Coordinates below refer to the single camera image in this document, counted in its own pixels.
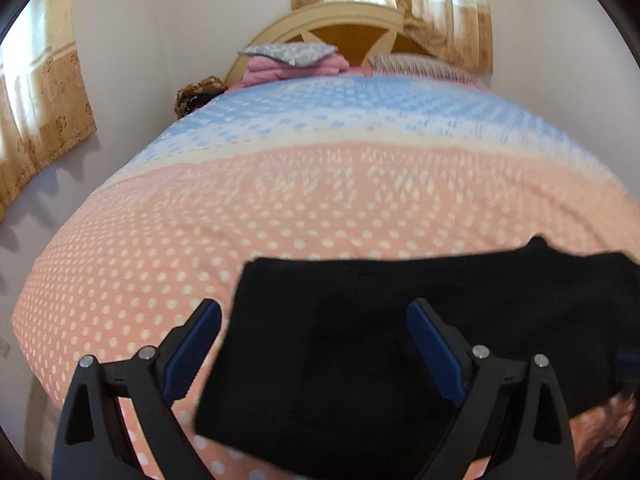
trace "folded black cloth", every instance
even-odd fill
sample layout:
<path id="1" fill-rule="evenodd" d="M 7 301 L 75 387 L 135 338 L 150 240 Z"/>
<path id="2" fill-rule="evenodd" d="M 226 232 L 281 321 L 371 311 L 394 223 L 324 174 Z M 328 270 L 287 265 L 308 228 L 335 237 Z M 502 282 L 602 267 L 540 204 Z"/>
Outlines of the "folded black cloth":
<path id="1" fill-rule="evenodd" d="M 411 300 L 500 357 L 546 354 L 574 416 L 616 393 L 617 349 L 640 349 L 638 271 L 624 254 L 574 256 L 539 237 L 429 260 L 256 260 L 196 431 L 312 478 L 413 479 L 455 411 L 406 330 Z"/>

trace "bed sheet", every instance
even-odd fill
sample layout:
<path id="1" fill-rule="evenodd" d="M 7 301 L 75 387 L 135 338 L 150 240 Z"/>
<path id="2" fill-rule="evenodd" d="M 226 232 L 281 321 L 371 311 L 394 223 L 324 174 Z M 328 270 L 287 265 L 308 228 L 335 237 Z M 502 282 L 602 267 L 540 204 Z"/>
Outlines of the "bed sheet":
<path id="1" fill-rule="evenodd" d="M 82 355 L 126 358 L 215 298 L 222 334 L 174 412 L 214 475 L 291 478 L 191 427 L 245 261 L 422 258 L 535 234 L 637 258 L 639 219 L 593 155 L 508 100 L 401 77 L 277 82 L 183 118 L 96 190 L 34 263 L 14 330 L 61 406 Z M 123 405 L 141 464 L 160 478 Z M 615 398 L 572 420 L 577 460 L 619 433 L 633 406 Z"/>

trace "wooden headboard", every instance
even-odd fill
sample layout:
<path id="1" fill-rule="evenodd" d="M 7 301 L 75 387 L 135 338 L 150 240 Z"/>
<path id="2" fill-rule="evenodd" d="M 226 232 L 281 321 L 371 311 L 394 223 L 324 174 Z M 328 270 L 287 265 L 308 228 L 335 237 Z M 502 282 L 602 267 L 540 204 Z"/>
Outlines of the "wooden headboard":
<path id="1" fill-rule="evenodd" d="M 265 28 L 249 45 L 322 41 L 334 44 L 351 66 L 365 64 L 371 54 L 428 54 L 402 32 L 398 10 L 363 2 L 332 2 L 304 7 Z M 242 78 L 248 58 L 241 56 L 226 75 L 230 86 Z"/>

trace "bed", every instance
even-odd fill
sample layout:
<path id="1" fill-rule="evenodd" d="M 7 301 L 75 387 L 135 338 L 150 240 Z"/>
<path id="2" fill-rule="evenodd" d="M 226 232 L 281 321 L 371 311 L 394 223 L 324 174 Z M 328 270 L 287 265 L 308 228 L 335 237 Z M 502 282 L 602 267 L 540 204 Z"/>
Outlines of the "bed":
<path id="1" fill-rule="evenodd" d="M 354 66 L 370 54 L 423 53 L 394 10 L 355 2 L 289 14 L 252 44 L 283 41 L 336 44 Z M 236 60 L 226 82 L 245 67 Z M 214 475 L 291 478 L 193 434 L 244 262 L 477 253 L 535 234 L 575 253 L 637 259 L 639 220 L 595 156 L 490 92 L 399 76 L 276 82 L 172 124 L 96 190 L 34 263 L 14 330 L 61 406 L 82 355 L 128 358 L 215 298 L 222 336 L 174 413 Z M 132 406 L 122 406 L 140 463 L 160 478 Z M 619 435 L 633 408 L 615 397 L 574 418 L 577 461 Z"/>

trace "pillow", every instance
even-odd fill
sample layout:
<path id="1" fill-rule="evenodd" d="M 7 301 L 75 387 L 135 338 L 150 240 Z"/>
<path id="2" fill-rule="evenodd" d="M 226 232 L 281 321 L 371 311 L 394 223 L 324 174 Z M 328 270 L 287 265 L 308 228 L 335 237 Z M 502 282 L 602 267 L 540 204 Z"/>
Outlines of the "pillow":
<path id="1" fill-rule="evenodd" d="M 477 83 L 469 72 L 420 54 L 376 54 L 369 57 L 369 64 L 373 75 L 407 75 L 470 85 Z"/>
<path id="2" fill-rule="evenodd" d="M 336 50 L 338 47 L 327 43 L 268 43 L 248 46 L 238 54 L 269 57 L 291 66 L 308 66 L 334 54 Z"/>

